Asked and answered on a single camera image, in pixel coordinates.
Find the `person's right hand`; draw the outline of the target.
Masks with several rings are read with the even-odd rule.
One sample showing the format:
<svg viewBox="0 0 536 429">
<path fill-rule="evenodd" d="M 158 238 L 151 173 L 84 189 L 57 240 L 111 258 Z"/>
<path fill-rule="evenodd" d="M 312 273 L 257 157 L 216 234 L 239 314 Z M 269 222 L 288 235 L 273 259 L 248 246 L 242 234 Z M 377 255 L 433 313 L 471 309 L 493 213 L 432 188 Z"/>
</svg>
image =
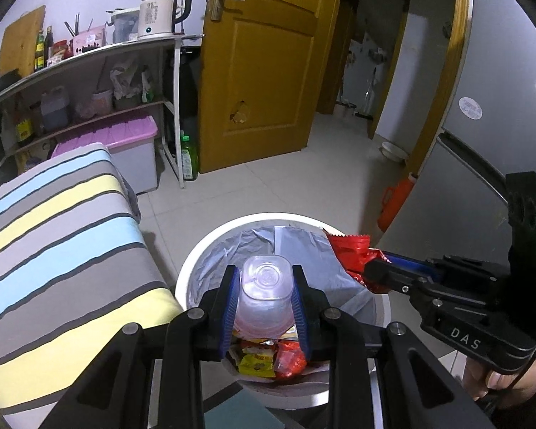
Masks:
<svg viewBox="0 0 536 429">
<path fill-rule="evenodd" d="M 503 392 L 498 403 L 501 409 L 524 404 L 536 395 L 536 361 L 524 375 L 502 375 L 468 358 L 462 386 L 473 400 L 485 397 L 490 390 Z"/>
</svg>

